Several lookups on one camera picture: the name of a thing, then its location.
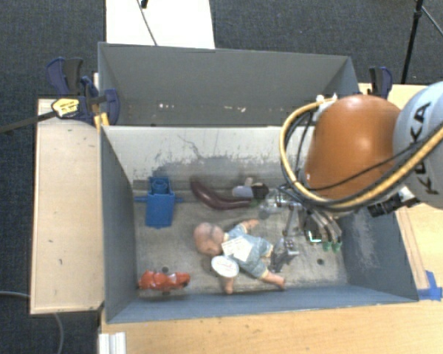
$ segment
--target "doll leg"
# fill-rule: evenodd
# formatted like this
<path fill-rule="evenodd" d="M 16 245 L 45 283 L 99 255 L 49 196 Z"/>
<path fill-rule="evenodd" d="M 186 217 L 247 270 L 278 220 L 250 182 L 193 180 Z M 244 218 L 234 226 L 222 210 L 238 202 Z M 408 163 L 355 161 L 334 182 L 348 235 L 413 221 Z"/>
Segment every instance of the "doll leg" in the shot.
<path fill-rule="evenodd" d="M 261 280 L 265 283 L 272 283 L 273 285 L 277 285 L 280 289 L 284 290 L 286 288 L 286 280 L 280 275 L 271 273 L 267 271 L 266 275 L 264 275 Z"/>
<path fill-rule="evenodd" d="M 235 283 L 235 278 L 225 278 L 222 277 L 221 282 L 223 283 L 223 289 L 226 294 L 233 293 L 233 284 Z"/>

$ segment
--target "white paper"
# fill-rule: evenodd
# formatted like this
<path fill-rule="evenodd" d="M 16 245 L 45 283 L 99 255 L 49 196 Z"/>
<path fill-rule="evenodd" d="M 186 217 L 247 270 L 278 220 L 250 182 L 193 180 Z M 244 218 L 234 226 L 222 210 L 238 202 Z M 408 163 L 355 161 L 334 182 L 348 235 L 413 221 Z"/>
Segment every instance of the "white paper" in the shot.
<path fill-rule="evenodd" d="M 238 260 L 246 262 L 253 246 L 242 236 L 239 236 L 232 240 L 225 241 L 221 244 L 221 248 L 225 256 L 233 255 Z"/>
<path fill-rule="evenodd" d="M 106 41 L 154 45 L 141 0 L 106 0 Z M 143 10 L 158 46 L 214 49 L 208 0 L 149 0 Z"/>

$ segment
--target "white tag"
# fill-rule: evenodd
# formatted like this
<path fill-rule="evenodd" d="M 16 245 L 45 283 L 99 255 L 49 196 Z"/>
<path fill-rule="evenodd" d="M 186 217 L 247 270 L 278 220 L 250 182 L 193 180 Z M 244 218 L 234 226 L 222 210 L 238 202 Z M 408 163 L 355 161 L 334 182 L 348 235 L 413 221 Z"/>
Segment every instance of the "white tag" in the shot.
<path fill-rule="evenodd" d="M 251 249 L 253 248 L 253 246 L 242 236 L 225 241 L 221 244 L 221 247 L 226 256 L 233 255 L 235 258 L 238 258 L 238 260 L 243 262 L 246 262 L 251 253 Z"/>

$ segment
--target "small white object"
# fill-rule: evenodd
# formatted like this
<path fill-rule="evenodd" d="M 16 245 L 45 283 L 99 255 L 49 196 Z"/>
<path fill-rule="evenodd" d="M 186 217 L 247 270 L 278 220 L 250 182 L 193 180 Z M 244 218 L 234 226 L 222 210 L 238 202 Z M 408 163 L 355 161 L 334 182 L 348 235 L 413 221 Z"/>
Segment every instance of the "small white object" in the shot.
<path fill-rule="evenodd" d="M 98 335 L 99 354 L 126 354 L 126 333 L 101 333 Z"/>
<path fill-rule="evenodd" d="M 233 197 L 253 198 L 253 189 L 251 186 L 235 186 L 232 190 Z"/>
<path fill-rule="evenodd" d="M 323 102 L 322 105 L 318 106 L 318 110 L 316 112 L 314 112 L 313 114 L 313 121 L 314 122 L 318 122 L 318 119 L 320 118 L 320 115 L 327 109 L 329 108 L 331 105 L 333 105 L 335 102 L 338 101 L 338 96 L 337 94 L 333 94 L 332 98 L 328 98 L 326 99 L 324 96 L 322 96 L 321 94 L 319 94 L 317 96 L 316 102 Z"/>
<path fill-rule="evenodd" d="M 227 256 L 216 256 L 212 258 L 212 268 L 222 277 L 233 278 L 239 273 L 238 264 Z"/>

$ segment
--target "gray bin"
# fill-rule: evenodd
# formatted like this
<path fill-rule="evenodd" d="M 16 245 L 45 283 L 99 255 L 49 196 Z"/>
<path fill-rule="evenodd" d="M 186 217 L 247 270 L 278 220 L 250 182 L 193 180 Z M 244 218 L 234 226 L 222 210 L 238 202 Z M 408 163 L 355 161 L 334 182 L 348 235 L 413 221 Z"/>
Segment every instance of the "gray bin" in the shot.
<path fill-rule="evenodd" d="M 256 210 L 214 212 L 193 197 L 188 179 L 198 176 L 219 192 L 248 176 L 269 187 L 282 184 L 281 124 L 318 94 L 357 93 L 350 58 L 99 44 L 98 71 L 100 90 L 116 88 L 122 102 L 118 125 L 100 136 L 108 323 L 418 300 L 394 214 L 370 218 L 362 210 L 340 220 L 338 254 L 304 240 L 302 255 L 284 266 L 285 291 L 263 285 L 256 290 L 256 280 L 240 276 L 246 278 L 236 281 L 243 291 L 224 295 L 192 243 L 197 221 L 227 228 L 255 218 Z M 144 226 L 145 207 L 134 203 L 134 196 L 145 193 L 149 176 L 168 176 L 183 199 L 175 206 L 172 227 Z M 259 232 L 270 240 L 285 223 L 282 215 L 272 219 Z M 145 268 L 162 266 L 189 272 L 190 285 L 170 295 L 137 290 Z"/>

